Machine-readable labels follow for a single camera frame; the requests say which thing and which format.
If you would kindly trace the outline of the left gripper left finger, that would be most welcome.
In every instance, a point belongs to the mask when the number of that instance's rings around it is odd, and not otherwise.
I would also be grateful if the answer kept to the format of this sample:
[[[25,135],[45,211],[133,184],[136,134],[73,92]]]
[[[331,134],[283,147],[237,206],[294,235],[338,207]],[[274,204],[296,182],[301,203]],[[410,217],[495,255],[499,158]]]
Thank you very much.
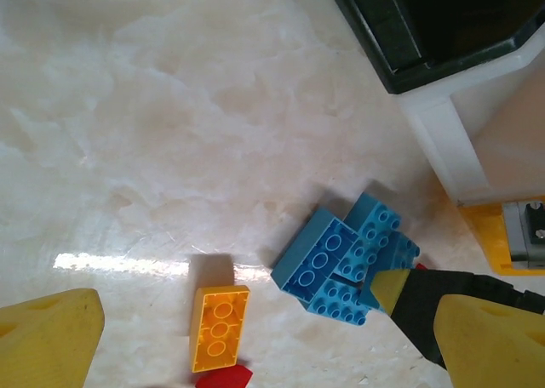
[[[104,326],[92,288],[0,307],[0,388],[83,388]]]

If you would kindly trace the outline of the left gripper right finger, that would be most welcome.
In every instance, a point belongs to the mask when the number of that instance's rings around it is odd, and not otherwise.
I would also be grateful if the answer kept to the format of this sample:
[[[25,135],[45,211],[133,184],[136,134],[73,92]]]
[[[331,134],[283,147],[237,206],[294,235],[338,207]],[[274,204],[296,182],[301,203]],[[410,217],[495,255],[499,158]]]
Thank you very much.
[[[545,388],[545,316],[460,294],[433,331],[453,388]]]

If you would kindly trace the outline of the blue lego brick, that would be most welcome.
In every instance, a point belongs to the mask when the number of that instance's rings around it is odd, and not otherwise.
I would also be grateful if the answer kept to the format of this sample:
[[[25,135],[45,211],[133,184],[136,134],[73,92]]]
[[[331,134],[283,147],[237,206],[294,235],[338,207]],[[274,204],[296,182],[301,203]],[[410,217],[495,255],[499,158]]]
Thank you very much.
[[[333,277],[325,281],[309,303],[301,305],[309,313],[362,326],[367,314],[376,308],[359,300],[361,292],[360,284]]]
[[[410,269],[419,255],[420,248],[411,239],[399,231],[393,231],[388,237],[388,244],[379,250],[371,269],[374,273]]]
[[[285,250],[271,277],[280,290],[309,304],[358,239],[356,231],[319,208]]]
[[[399,229],[401,217],[378,199],[363,192],[344,219],[357,232],[357,239],[334,269],[350,282],[362,282],[378,254],[389,244],[389,237]]]

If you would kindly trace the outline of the yellow lego brick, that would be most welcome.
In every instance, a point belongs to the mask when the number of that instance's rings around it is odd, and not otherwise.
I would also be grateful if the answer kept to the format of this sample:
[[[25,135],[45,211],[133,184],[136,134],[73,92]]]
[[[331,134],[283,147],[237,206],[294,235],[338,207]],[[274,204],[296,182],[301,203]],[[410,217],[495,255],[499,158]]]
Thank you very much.
[[[250,290],[244,285],[199,288],[189,334],[193,373],[234,366]]]

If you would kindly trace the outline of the yellow plastic bin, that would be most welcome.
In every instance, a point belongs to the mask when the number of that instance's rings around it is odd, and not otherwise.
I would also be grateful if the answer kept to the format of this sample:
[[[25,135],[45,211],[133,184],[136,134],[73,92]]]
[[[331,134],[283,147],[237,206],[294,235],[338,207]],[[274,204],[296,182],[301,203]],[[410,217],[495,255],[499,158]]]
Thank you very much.
[[[493,272],[502,276],[545,277],[545,267],[518,268],[512,262],[501,203],[459,206],[458,210]]]

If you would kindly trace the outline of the white plastic bin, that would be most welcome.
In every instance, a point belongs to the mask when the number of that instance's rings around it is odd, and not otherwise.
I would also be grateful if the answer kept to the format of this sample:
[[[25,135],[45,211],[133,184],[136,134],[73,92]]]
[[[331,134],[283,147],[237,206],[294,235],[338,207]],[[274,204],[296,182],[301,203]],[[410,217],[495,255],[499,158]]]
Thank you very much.
[[[545,195],[545,23],[512,53],[398,102],[455,203]]]

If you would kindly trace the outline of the black plastic bin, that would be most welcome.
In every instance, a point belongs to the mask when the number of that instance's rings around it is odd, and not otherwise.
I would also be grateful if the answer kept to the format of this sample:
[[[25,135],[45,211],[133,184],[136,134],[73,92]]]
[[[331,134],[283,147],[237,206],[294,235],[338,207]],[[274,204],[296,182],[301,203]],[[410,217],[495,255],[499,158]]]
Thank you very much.
[[[390,94],[510,54],[545,23],[545,0],[335,0]]]

